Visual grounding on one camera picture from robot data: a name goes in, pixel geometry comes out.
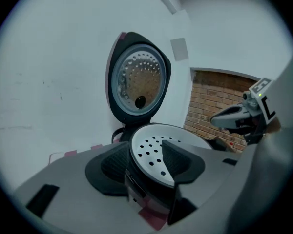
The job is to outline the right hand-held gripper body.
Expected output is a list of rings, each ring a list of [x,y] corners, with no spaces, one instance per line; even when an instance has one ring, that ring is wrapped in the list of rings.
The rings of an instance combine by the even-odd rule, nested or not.
[[[269,123],[276,116],[266,95],[272,84],[272,79],[262,78],[243,93],[243,106],[249,114],[245,123],[250,130],[244,134],[247,144],[257,144],[262,139]]]

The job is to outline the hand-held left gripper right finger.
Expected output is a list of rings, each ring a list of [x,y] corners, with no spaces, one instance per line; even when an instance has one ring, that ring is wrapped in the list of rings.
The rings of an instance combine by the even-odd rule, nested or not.
[[[293,232],[293,57],[266,95],[276,116],[241,154],[164,142],[177,187],[169,233]]]

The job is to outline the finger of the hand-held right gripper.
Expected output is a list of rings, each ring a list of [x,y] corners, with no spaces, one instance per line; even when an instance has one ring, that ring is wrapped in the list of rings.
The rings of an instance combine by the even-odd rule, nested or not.
[[[249,112],[242,104],[232,105],[210,118],[213,126],[219,128],[239,128],[249,118]]]
[[[245,135],[256,130],[258,120],[255,118],[240,119],[234,122],[234,124],[226,128],[230,134]]]

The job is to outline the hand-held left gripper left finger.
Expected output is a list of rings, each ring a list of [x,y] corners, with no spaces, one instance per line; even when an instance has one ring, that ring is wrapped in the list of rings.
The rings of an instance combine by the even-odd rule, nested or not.
[[[41,219],[56,233],[152,233],[154,229],[130,206],[126,197],[104,195],[86,178],[85,168],[91,159],[124,145],[110,144],[60,158],[20,185],[13,196],[27,205],[43,185],[57,186],[59,189]]]

